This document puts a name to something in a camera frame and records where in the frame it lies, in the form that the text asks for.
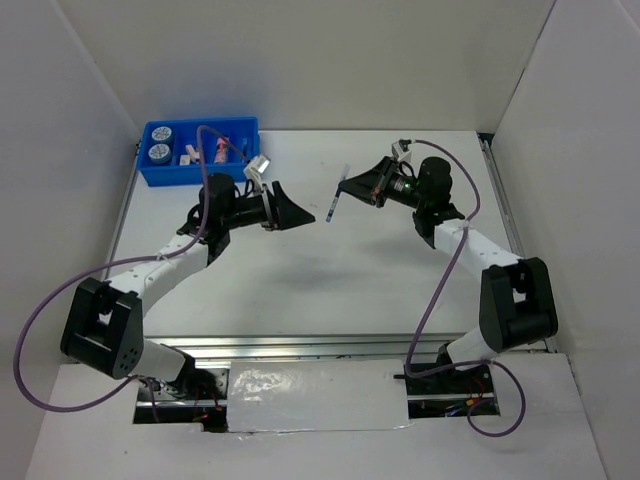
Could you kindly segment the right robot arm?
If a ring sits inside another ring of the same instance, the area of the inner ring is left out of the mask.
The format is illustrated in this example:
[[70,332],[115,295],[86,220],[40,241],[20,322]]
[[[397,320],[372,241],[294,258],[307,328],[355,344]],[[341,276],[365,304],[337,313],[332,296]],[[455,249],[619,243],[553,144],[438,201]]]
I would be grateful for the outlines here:
[[444,345],[437,357],[438,384],[457,392],[469,383],[471,369],[555,336],[558,317],[545,262],[513,254],[474,229],[453,204],[452,186],[451,165],[439,157],[423,160],[418,172],[386,157],[339,183],[341,192],[376,208],[387,201],[411,208],[420,238],[478,281],[476,327]]

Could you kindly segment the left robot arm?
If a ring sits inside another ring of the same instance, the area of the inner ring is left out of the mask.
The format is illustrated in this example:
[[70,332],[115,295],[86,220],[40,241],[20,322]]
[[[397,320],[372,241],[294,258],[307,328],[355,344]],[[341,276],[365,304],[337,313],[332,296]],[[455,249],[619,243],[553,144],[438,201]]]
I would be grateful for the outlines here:
[[279,182],[239,196],[231,176],[211,174],[185,224],[158,253],[106,280],[87,278],[76,287],[60,347],[70,358],[114,380],[147,377],[184,399],[213,375],[184,351],[145,337],[149,310],[181,282],[210,266],[230,243],[232,230],[258,225],[286,231],[313,223]]

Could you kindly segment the pink white mini stapler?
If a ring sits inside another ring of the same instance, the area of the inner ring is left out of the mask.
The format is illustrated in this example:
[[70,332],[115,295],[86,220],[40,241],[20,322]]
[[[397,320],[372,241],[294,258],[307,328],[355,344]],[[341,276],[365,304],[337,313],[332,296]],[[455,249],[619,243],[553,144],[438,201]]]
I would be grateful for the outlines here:
[[187,144],[185,146],[185,150],[186,150],[186,153],[187,153],[191,163],[199,163],[200,162],[200,160],[201,160],[200,153],[196,148],[194,148],[191,144]]

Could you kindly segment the aluminium front rail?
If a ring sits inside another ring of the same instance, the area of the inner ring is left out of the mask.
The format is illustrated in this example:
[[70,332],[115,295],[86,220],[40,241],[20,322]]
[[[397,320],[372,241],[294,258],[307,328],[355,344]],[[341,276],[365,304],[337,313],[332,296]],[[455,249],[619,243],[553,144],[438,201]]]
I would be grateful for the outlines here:
[[201,362],[403,358],[411,334],[154,337]]

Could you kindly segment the pink capped marker tube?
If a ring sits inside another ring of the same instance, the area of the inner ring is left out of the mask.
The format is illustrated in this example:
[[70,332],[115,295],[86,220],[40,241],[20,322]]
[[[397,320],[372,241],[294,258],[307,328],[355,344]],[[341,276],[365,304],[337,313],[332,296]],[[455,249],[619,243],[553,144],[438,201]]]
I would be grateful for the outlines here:
[[229,140],[226,137],[219,137],[216,141],[216,151],[213,162],[215,164],[226,164],[228,161]]

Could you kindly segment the blue compartment tray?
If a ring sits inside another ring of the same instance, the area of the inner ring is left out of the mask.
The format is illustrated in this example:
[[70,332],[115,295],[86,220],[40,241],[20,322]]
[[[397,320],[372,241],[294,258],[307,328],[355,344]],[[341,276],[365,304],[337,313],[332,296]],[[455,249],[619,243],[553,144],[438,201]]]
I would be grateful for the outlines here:
[[[174,130],[174,139],[169,145],[172,151],[172,158],[171,161],[165,165],[153,165],[147,159],[147,151],[154,145],[150,141],[150,132],[160,125],[168,125]],[[207,171],[210,174],[227,174],[231,176],[235,182],[242,183],[246,180],[243,173],[244,167],[249,160],[260,153],[257,118],[213,117],[157,120],[146,124],[139,144],[137,157],[137,170],[142,174],[150,187],[195,185],[202,182],[202,175],[198,163],[191,163],[187,166],[180,166],[178,164],[179,157],[181,155],[187,155],[185,150],[187,144],[191,144],[194,148],[197,147],[196,130],[202,125],[216,129],[231,143],[227,163],[215,164],[213,160],[216,151],[216,141],[219,137],[207,130],[202,132],[204,159],[206,161]],[[248,139],[248,158],[246,161],[242,153],[242,144],[245,138]]]

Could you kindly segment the dark blue gel pen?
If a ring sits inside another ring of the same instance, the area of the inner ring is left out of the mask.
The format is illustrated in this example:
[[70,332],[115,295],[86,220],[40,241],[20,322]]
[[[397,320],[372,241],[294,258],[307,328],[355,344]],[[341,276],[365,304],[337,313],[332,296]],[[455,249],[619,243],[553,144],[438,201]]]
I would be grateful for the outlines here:
[[334,215],[335,210],[337,208],[337,205],[338,205],[338,202],[339,202],[339,198],[340,198],[340,195],[341,195],[341,192],[342,192],[342,188],[341,188],[340,184],[344,180],[346,180],[346,178],[347,178],[347,176],[349,174],[349,171],[350,171],[350,165],[349,164],[345,164],[344,168],[342,169],[340,178],[339,178],[339,180],[337,182],[336,190],[335,190],[334,196],[332,197],[332,201],[331,201],[330,207],[328,209],[328,212],[327,212],[327,215],[326,215],[326,218],[325,218],[326,223],[330,223],[332,221],[333,215]]

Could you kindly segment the silver foil cover sheet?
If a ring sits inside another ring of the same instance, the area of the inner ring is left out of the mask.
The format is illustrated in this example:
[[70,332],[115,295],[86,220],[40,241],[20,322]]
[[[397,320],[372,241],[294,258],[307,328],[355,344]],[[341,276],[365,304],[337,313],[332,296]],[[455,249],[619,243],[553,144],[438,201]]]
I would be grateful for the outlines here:
[[386,431],[411,425],[399,360],[235,362],[227,425],[238,433]]

